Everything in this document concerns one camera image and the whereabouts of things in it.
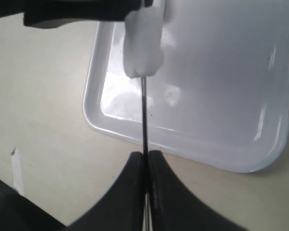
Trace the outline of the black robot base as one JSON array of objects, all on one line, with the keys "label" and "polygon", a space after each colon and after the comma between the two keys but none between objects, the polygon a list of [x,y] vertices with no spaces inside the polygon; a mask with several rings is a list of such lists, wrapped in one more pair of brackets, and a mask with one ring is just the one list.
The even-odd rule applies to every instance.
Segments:
[{"label": "black robot base", "polygon": [[0,231],[61,231],[65,227],[0,180]]}]

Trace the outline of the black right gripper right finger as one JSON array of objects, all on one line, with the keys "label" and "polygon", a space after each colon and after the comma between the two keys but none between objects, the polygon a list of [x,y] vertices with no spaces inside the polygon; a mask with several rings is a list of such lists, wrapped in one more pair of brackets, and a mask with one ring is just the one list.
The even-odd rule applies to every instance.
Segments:
[{"label": "black right gripper right finger", "polygon": [[193,195],[161,151],[147,158],[150,207],[155,231],[245,231]]}]

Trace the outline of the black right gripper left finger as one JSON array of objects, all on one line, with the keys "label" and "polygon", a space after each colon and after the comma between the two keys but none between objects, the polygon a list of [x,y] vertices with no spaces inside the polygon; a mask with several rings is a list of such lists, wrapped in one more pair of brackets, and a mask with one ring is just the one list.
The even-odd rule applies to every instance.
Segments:
[{"label": "black right gripper left finger", "polygon": [[144,157],[132,152],[106,194],[68,231],[141,231],[144,217]]}]

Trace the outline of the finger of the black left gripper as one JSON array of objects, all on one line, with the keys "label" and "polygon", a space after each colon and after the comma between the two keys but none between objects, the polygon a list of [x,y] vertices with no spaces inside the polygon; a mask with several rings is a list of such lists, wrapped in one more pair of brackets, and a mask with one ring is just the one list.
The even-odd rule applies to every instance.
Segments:
[{"label": "finger of the black left gripper", "polygon": [[24,25],[50,29],[79,21],[121,22],[143,5],[143,0],[26,0]]}]

